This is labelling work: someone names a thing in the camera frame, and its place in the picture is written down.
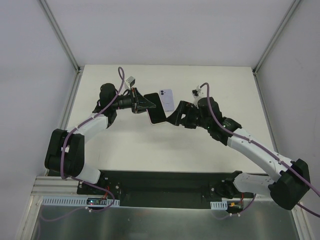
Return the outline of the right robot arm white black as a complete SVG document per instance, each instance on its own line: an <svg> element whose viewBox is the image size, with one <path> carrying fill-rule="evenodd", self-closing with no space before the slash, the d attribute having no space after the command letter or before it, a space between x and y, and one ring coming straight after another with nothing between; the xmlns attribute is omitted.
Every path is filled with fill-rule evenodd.
<svg viewBox="0 0 320 240"><path fill-rule="evenodd" d="M232 199L241 193L264 195L281 208L292 210L310 189L305 161L293 161L258 143L238 122L223 116L212 97L201 98L196 105L180 101L167 122L187 129L205 129L214 140L243 154L266 173L233 172L214 186L214 192L222 198Z"/></svg>

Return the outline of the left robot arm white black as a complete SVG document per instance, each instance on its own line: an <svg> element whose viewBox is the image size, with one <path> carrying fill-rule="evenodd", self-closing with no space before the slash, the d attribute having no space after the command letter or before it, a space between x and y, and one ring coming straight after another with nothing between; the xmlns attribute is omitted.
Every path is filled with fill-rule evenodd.
<svg viewBox="0 0 320 240"><path fill-rule="evenodd" d="M131 109L133 114L140 114L156 106L135 87L127 94L120 94L112 83L103 84L96 106L87 119L68 130L57 128L52 132L45 167L60 173L62 179L70 177L88 182L90 191L102 194L106 183L99 169L86 164L85 144L114 123L118 110Z"/></svg>

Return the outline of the phone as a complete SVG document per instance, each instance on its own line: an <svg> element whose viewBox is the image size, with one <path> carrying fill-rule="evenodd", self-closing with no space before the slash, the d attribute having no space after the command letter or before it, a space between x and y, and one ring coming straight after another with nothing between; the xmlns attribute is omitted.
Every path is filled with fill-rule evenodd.
<svg viewBox="0 0 320 240"><path fill-rule="evenodd" d="M157 125L161 123L165 123L167 121L167 117L165 111L163 109L162 102L160 100L160 96L157 92L145 94L144 97L155 104L155 107L148 108L147 113L152 125Z"/></svg>

